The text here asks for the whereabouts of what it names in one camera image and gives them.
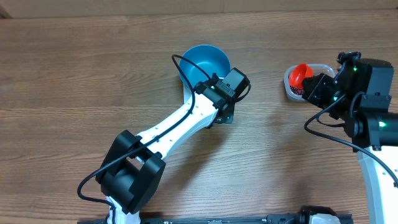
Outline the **orange scoop blue handle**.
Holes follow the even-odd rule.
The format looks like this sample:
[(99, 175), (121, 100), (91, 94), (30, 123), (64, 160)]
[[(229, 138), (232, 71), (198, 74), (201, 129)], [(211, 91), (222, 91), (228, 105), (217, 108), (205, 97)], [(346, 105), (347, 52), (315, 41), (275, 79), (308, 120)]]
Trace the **orange scoop blue handle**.
[(305, 78), (313, 77), (313, 69), (306, 63), (297, 65), (289, 75), (289, 85), (296, 89), (303, 89)]

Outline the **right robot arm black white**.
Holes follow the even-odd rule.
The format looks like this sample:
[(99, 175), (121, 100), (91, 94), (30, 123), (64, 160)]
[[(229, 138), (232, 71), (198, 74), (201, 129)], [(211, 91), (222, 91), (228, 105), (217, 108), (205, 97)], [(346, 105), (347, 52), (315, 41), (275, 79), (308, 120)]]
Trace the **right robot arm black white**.
[[(337, 62), (335, 77), (321, 73), (303, 79), (303, 99), (321, 108), (304, 128), (352, 147), (364, 177), (370, 223), (397, 223), (397, 114), (389, 112), (394, 67), (360, 52), (340, 52)], [(350, 141), (308, 127), (324, 113), (343, 120)]]

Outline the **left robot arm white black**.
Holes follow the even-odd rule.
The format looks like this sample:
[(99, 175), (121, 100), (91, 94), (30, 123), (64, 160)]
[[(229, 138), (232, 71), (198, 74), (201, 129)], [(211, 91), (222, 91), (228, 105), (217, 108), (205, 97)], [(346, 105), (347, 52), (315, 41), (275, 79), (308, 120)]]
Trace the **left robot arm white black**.
[(107, 223), (140, 223), (139, 212), (155, 194), (165, 158), (190, 136), (213, 123), (226, 123), (250, 89), (248, 77), (232, 68), (224, 78), (195, 85), (189, 99), (156, 126), (113, 141), (95, 179), (110, 204)]

